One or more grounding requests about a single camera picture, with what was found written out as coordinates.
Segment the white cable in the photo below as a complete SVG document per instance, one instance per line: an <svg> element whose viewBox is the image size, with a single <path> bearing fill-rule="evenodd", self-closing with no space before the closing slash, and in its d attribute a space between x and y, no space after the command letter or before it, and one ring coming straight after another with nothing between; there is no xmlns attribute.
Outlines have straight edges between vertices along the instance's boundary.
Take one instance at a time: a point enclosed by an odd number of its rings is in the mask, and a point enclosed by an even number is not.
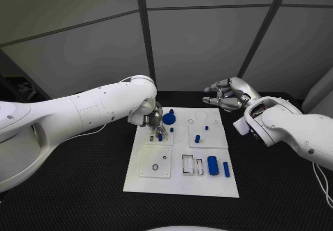
<svg viewBox="0 0 333 231"><path fill-rule="evenodd" d="M87 134L82 134L82 135L76 135L76 136L68 138L65 141L68 141L68 140L71 140L72 138L76 138L76 137L79 137L79 136L88 136L88 135L91 135L91 134L95 134L95 133L98 133L98 132L102 130L102 128L101 128L98 131L92 132L92 133L87 133Z"/></svg>
<svg viewBox="0 0 333 231"><path fill-rule="evenodd" d="M333 208L333 205L332 205L333 199L332 199L332 197L329 196L329 181L327 181L327 178L326 178L326 175L324 175L324 173L323 173L323 170L321 170L320 166L319 166L317 164L316 164L316 166L317 166L317 168L319 168L319 170L320 170L320 172L321 172L321 174L323 174L323 177L324 177L326 190L324 190L321 181L320 181L319 176L317 176L317 171L316 171L314 162L313 162L313 170L314 170L314 174L316 174L316 177L317 177L317 181L319 181L321 190L323 190L323 192L324 192L324 194L326 194L326 201L327 201L329 206Z"/></svg>
<svg viewBox="0 0 333 231"><path fill-rule="evenodd" d="M118 83L123 82L123 81L125 81L125 80L130 79L131 77L124 78L121 81L118 81Z"/></svg>

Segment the white platform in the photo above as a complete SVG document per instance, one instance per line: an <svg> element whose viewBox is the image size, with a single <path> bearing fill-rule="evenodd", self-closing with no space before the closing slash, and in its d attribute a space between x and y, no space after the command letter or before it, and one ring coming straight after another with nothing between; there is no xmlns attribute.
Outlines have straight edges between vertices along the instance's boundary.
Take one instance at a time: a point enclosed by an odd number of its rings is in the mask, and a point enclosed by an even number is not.
<svg viewBox="0 0 333 231"><path fill-rule="evenodd" d="M164 145L159 145L156 142L154 145L147 145L147 138L154 133L147 127L137 127L124 191L239 198L218 108L163 108L164 114L170 109L174 111L176 122L172 125L164 125L164 127L169 134L173 135L173 145L170 145L170 141L167 141ZM209 148L208 146L205 148L190 147L189 130L196 133L200 127L205 129L205 126L209 126L209 130L202 130L202 132L206 132L203 133L202 139L206 141L208 137L212 136L212 140L215 140L212 146L215 146L215 148ZM154 154L151 154L153 148L160 150ZM161 176L159 176L161 172L157 173L159 170L153 170L151 165L154 158L161 161L160 157L164 156L164 154L160 154L160 152L167 149L170 149L170 159L167 159L170 160L170 175L163 177L170 178L161 178ZM147 156L147 154L151 155L151 161L141 164L141 159ZM195 161L196 159L203 160L203 176L198 176L198 174L192 176L183 175L182 157L185 154L193 155ZM210 176L208 171L206 158L210 155L218 158L219 175L216 176ZM231 173L231 177L228 178L223 174L222 163L225 161L228 162ZM167 168L167 165L161 166L164 163L167 162L160 162L159 169ZM144 169L150 171L150 173L146 174L144 172L147 177L140 177Z"/></svg>

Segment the black floor mat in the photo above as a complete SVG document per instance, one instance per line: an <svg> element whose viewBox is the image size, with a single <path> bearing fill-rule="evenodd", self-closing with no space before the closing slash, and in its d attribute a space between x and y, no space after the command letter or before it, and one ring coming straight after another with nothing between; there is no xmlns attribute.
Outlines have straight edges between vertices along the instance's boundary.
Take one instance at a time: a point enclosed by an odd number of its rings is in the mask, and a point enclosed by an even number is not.
<svg viewBox="0 0 333 231"><path fill-rule="evenodd" d="M293 99L284 93L267 93ZM166 107L210 107L198 92L160 92ZM127 118L59 145L0 204L0 230L141 231L196 225L232 231L332 230L333 210L311 163L280 142L267 148L221 110L241 198L123 192L136 126ZM333 174L324 169L332 182Z"/></svg>

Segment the blue object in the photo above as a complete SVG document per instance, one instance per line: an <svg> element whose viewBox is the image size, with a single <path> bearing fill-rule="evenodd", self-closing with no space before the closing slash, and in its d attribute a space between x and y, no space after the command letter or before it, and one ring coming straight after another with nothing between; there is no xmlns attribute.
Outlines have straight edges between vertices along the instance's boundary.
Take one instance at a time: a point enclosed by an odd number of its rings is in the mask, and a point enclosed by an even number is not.
<svg viewBox="0 0 333 231"><path fill-rule="evenodd" d="M196 140L195 140L195 142L199 143L199 140L200 140L200 136L196 135Z"/></svg>
<svg viewBox="0 0 333 231"><path fill-rule="evenodd" d="M208 168L209 168L209 174L212 176L219 174L219 167L218 167L218 160L216 157L212 155L208 157Z"/></svg>
<svg viewBox="0 0 333 231"><path fill-rule="evenodd" d="M167 124L167 125L170 125L170 124L173 124L174 123L174 121L176 121L176 116L174 116L174 114L172 114L172 113L166 113L164 115L163 115L163 123L164 124Z"/></svg>
<svg viewBox="0 0 333 231"><path fill-rule="evenodd" d="M223 173L225 173L225 177L231 177L228 162L223 162Z"/></svg>

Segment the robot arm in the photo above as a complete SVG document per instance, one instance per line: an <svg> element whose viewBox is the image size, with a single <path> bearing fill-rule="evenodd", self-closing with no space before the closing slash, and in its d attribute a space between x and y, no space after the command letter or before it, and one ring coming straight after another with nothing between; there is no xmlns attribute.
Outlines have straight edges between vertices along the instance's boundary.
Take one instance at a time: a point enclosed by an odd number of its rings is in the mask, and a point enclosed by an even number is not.
<svg viewBox="0 0 333 231"><path fill-rule="evenodd" d="M284 141L297 154L333 170L333 119L323 115L303 115L281 98L261 97L244 80L234 77L210 85L215 99L203 102L226 111L245 107L244 117L234 123L241 135L254 134L267 147Z"/></svg>
<svg viewBox="0 0 333 231"><path fill-rule="evenodd" d="M166 133L156 86L147 76L40 103L0 102L0 192L35 173L68 138L128 116Z"/></svg>

